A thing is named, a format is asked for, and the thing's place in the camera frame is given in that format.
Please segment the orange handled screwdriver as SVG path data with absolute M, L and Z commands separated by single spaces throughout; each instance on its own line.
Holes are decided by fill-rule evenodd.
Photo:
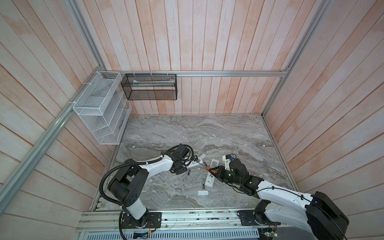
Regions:
M 206 166 L 206 170 L 211 174 L 211 175 L 216 175 L 217 174 L 217 168 L 211 168 Z

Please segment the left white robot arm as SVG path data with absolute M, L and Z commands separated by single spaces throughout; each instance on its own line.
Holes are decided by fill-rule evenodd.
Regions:
M 182 174 L 190 168 L 204 165 L 189 145 L 179 144 L 151 160 L 136 162 L 126 160 L 109 170 L 99 185 L 100 195 L 107 201 L 119 205 L 123 213 L 132 217 L 138 225 L 148 218 L 148 209 L 140 199 L 144 185 L 150 177 L 162 172 Z

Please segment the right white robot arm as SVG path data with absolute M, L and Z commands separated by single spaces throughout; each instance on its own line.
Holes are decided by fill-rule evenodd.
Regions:
M 260 200 L 253 213 L 259 225 L 282 223 L 305 230 L 318 240 L 346 239 L 349 219 L 322 192 L 307 194 L 279 187 L 250 175 L 239 159 L 207 170 L 237 193 Z

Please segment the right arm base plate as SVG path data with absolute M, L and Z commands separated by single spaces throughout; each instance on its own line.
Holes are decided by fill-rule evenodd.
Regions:
M 267 218 L 265 211 L 241 210 L 237 212 L 242 226 L 280 226 L 280 222 L 272 222 Z

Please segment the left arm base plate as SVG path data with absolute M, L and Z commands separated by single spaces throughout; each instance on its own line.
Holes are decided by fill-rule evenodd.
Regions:
M 119 226 L 122 229 L 159 229 L 162 224 L 161 212 L 145 213 L 139 220 L 123 212 Z

